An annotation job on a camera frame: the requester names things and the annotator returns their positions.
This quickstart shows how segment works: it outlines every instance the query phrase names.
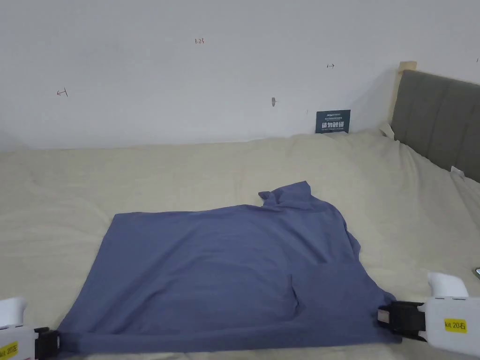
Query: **white wall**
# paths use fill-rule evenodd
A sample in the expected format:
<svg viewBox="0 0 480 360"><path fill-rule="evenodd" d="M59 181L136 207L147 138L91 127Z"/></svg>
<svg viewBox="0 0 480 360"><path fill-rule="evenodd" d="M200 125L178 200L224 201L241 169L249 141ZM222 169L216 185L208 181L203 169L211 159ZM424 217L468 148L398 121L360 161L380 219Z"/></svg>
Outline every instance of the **white wall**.
<svg viewBox="0 0 480 360"><path fill-rule="evenodd" d="M401 60L480 82L479 14L478 0L1 1L0 150L288 136L348 108L351 131L372 127Z"/></svg>

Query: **upholstered headboard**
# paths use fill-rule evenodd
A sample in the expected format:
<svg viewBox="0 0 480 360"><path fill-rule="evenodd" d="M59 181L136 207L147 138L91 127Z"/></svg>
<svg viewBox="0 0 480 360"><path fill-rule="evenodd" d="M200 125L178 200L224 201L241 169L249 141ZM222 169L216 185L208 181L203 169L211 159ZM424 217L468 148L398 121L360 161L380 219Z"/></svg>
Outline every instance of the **upholstered headboard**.
<svg viewBox="0 0 480 360"><path fill-rule="evenodd" d="M480 182L480 85L413 70L400 76L391 123L395 139Z"/></svg>

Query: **tag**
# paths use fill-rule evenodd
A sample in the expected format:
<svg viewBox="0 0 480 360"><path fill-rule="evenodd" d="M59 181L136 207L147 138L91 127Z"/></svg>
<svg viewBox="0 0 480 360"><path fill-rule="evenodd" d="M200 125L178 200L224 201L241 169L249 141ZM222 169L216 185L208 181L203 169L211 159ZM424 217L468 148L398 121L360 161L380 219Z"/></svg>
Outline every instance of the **tag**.
<svg viewBox="0 0 480 360"><path fill-rule="evenodd" d="M462 178L465 177L465 173L462 170L457 169L455 166L452 166L452 168L450 169L450 174L458 174Z"/></svg>
<svg viewBox="0 0 480 360"><path fill-rule="evenodd" d="M18 354L18 341L10 343L7 346L0 348L0 360L7 360L13 358Z"/></svg>
<svg viewBox="0 0 480 360"><path fill-rule="evenodd" d="M445 319L445 331L466 334L467 322L463 319Z"/></svg>
<svg viewBox="0 0 480 360"><path fill-rule="evenodd" d="M377 320L382 323L390 323L390 313L387 310L379 310L377 315Z"/></svg>
<svg viewBox="0 0 480 360"><path fill-rule="evenodd" d="M350 110L317 111L315 133L348 132Z"/></svg>

